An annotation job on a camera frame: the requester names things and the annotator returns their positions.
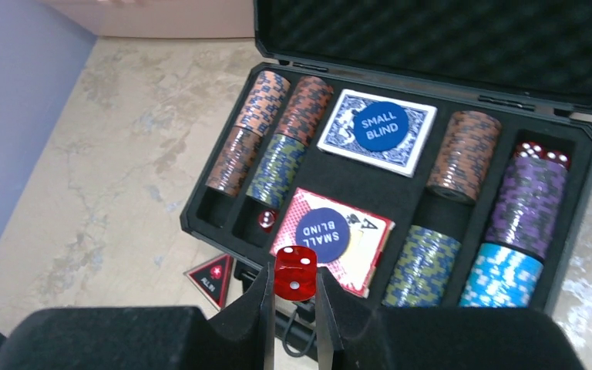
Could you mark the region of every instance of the purple poker chip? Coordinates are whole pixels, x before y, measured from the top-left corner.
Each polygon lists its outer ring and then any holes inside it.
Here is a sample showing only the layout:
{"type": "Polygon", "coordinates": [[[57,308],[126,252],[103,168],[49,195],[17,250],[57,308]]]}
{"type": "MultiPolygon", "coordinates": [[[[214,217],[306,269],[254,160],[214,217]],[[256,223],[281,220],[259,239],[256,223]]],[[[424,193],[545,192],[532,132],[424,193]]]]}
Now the purple poker chip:
{"type": "Polygon", "coordinates": [[[485,241],[544,258],[552,241],[567,171],[558,163],[518,157],[506,169],[485,241]]]}

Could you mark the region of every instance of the playing card deck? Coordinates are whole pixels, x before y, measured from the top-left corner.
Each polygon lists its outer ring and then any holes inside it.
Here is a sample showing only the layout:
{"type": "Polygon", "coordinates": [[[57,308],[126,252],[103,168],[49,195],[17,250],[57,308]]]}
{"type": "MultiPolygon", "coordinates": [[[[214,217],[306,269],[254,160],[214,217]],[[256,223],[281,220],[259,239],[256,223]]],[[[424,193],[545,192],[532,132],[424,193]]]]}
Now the playing card deck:
{"type": "Polygon", "coordinates": [[[317,147],[325,152],[371,164],[403,176],[412,177],[428,139],[437,108],[404,100],[344,89],[330,115],[317,147]],[[361,146],[354,132],[353,117],[376,102],[401,106],[409,118],[409,131],[395,148],[374,152],[361,146]]]}
{"type": "Polygon", "coordinates": [[[318,266],[327,267],[347,291],[359,297],[368,296],[368,285],[378,258],[395,226],[387,218],[297,188],[271,247],[271,254],[275,255],[283,247],[298,244],[296,233],[299,222],[308,212],[321,208],[332,209],[344,217],[350,238],[339,258],[318,266]]]}

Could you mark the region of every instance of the red dice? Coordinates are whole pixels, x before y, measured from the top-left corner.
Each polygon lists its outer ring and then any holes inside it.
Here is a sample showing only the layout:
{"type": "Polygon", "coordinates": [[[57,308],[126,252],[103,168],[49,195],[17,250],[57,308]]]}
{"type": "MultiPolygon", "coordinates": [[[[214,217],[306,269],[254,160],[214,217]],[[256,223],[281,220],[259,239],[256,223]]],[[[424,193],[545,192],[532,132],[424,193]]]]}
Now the red dice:
{"type": "Polygon", "coordinates": [[[288,301],[306,301],[316,293],[316,252],[298,245],[276,253],[275,294],[288,301]]]}
{"type": "Polygon", "coordinates": [[[570,158],[564,153],[561,153],[557,150],[549,150],[545,156],[543,156],[545,160],[549,160],[551,162],[559,163],[563,166],[563,168],[568,170],[570,166],[570,158]]]}
{"type": "Polygon", "coordinates": [[[274,228],[276,219],[278,218],[278,212],[275,210],[266,210],[257,217],[257,223],[260,225],[264,232],[270,233],[271,229],[274,228]]]}
{"type": "Polygon", "coordinates": [[[543,158],[546,149],[533,141],[523,141],[516,146],[514,156],[531,156],[532,158],[543,158]]]}

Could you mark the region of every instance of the case lid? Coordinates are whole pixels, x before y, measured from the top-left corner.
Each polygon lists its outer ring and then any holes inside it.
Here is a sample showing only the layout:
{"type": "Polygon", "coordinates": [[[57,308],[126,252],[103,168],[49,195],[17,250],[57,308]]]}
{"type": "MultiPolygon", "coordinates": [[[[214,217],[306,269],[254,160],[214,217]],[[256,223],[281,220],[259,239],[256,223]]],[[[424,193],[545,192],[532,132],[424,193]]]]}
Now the case lid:
{"type": "Polygon", "coordinates": [[[592,113],[592,0],[255,0],[255,35],[268,58],[592,113]]]}

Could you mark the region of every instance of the marble floor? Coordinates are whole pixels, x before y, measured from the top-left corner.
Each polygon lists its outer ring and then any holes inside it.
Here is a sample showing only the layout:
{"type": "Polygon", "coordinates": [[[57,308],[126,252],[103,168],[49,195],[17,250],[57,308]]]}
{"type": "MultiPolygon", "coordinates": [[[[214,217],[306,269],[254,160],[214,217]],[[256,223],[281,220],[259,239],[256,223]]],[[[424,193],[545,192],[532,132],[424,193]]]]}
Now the marble floor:
{"type": "MultiPolygon", "coordinates": [[[[4,334],[49,306],[215,313],[182,273],[220,252],[178,215],[261,60],[252,41],[97,42],[0,240],[4,334]]],[[[592,198],[554,318],[592,368],[592,198]]],[[[276,357],[316,368],[280,346],[276,357]]]]}

